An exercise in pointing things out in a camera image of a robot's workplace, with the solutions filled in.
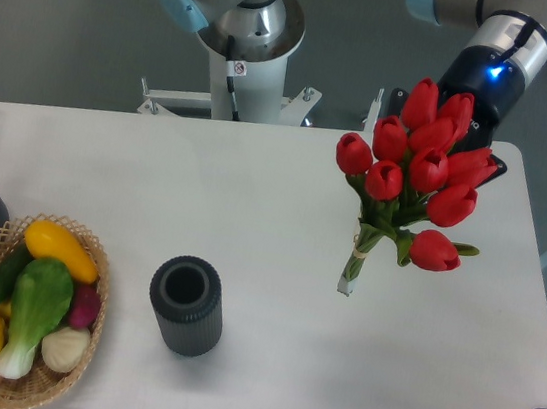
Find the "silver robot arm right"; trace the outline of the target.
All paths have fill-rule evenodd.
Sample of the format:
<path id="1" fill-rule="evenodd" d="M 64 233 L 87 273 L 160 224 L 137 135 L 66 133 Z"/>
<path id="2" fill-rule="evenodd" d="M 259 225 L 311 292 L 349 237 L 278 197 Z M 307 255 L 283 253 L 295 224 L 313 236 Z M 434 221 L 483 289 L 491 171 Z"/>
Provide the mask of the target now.
<path id="1" fill-rule="evenodd" d="M 409 13 L 434 25 L 475 30 L 438 80 L 439 103 L 474 100 L 471 129 L 453 148 L 491 145 L 500 123 L 547 62 L 547 0 L 405 0 Z"/>

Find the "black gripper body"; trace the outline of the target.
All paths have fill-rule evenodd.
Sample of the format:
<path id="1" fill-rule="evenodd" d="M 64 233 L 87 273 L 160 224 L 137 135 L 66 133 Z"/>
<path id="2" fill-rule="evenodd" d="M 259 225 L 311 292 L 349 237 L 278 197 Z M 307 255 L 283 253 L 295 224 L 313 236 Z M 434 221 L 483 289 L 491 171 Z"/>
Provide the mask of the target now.
<path id="1" fill-rule="evenodd" d="M 398 164 L 413 183 L 476 188 L 504 174 L 492 153 L 490 125 L 474 116 L 471 93 L 440 101 L 435 86 L 392 93 L 384 117 L 379 160 Z"/>

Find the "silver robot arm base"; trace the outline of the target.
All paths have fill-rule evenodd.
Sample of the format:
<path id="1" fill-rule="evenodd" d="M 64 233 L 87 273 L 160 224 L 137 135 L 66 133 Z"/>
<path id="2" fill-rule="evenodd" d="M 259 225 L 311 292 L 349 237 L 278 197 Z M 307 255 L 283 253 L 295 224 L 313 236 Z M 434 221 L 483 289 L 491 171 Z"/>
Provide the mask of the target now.
<path id="1" fill-rule="evenodd" d="M 158 0 L 207 49 L 212 118 L 280 120 L 288 60 L 304 38 L 296 0 Z"/>

